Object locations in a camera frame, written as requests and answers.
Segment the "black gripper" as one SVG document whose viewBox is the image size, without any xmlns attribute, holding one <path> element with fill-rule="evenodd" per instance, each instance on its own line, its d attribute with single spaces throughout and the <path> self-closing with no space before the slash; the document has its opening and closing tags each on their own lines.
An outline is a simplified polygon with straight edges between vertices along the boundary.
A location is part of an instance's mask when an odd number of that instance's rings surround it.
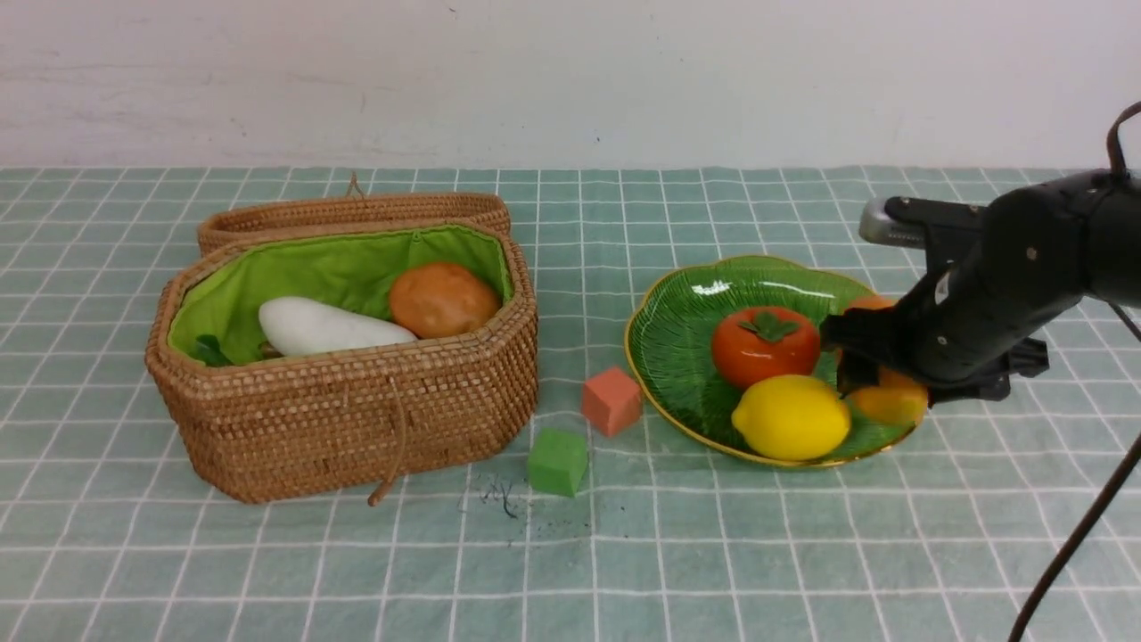
<svg viewBox="0 0 1141 642">
<path fill-rule="evenodd" d="M 926 271 L 887 309 L 825 318 L 822 342 L 840 353 L 840 395 L 876 387 L 884 366 L 925 387 L 933 405 L 998 401 L 1011 375 L 1047 369 L 1034 333 L 1087 291 L 1084 216 L 1070 194 L 1047 185 L 1015 188 L 986 208 L 965 259 Z"/>
</svg>

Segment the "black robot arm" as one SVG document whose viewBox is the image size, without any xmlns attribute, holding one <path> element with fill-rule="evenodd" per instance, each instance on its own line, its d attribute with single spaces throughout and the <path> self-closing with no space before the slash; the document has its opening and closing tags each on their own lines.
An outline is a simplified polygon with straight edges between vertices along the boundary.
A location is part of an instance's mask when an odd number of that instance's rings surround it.
<svg viewBox="0 0 1141 642">
<path fill-rule="evenodd" d="M 1026 185 L 986 206 L 922 198 L 871 201 L 860 235 L 924 251 L 926 273 L 887 309 L 822 322 L 848 397 L 888 373 L 928 391 L 929 405 L 1005 399 L 1014 375 L 1047 369 L 1035 333 L 1097 298 L 1136 308 L 1138 182 L 1091 170 Z"/>
</svg>

